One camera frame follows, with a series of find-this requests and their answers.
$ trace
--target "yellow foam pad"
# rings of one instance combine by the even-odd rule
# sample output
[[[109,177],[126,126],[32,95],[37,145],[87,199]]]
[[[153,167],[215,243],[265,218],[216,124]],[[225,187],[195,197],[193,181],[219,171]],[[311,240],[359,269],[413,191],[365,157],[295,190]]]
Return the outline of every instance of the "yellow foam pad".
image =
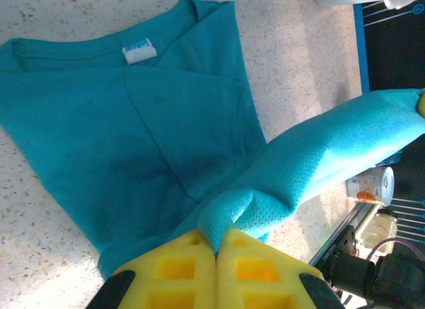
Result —
[[[419,98],[417,110],[425,118],[425,92]]]
[[[194,230],[128,262],[136,273],[119,309],[316,309],[300,273],[316,268],[230,229],[217,260]]]
[[[120,267],[136,273],[119,309],[214,309],[215,257],[198,230]]]
[[[316,268],[231,229],[217,258],[217,309],[316,309],[300,273]]]

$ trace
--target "orange object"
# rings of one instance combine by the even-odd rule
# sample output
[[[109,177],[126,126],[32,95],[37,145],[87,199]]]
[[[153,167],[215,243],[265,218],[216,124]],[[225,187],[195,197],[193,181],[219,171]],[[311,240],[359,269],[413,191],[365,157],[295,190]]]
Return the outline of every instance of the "orange object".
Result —
[[[357,193],[357,198],[362,201],[374,201],[376,198],[371,193],[368,193],[367,191],[360,191]]]

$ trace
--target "t-shirt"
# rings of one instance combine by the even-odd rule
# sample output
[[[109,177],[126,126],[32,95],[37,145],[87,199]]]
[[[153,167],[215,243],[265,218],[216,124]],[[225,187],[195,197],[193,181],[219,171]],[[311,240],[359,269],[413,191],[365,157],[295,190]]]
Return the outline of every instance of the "t-shirt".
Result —
[[[157,56],[128,65],[122,49],[145,39]],[[91,41],[13,39],[0,71],[1,124],[113,267],[122,244],[138,246],[127,261],[164,243],[266,145],[232,2],[180,0]]]

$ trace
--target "white countertop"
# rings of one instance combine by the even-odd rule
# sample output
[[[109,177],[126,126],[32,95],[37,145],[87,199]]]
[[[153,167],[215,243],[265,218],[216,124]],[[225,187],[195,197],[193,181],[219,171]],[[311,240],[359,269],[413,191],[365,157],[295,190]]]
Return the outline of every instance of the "white countertop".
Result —
[[[0,0],[0,43],[12,37],[94,39],[178,0]],[[267,140],[361,93],[353,8],[313,0],[235,1],[246,67]],[[272,244],[308,261],[353,208],[341,184],[304,203]],[[44,191],[0,128],[2,308],[84,308],[102,283],[98,254]]]

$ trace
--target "clear plastic bottle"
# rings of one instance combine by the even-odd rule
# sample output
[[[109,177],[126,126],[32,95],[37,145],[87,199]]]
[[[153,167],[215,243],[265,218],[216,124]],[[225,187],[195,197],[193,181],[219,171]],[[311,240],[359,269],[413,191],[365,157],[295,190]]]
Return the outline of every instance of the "clear plastic bottle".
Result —
[[[397,234],[397,216],[389,208],[377,211],[375,217],[366,226],[360,236],[360,245],[366,249],[373,249],[378,243],[387,238],[394,238]],[[379,252],[389,254],[394,243],[388,243],[378,249]]]

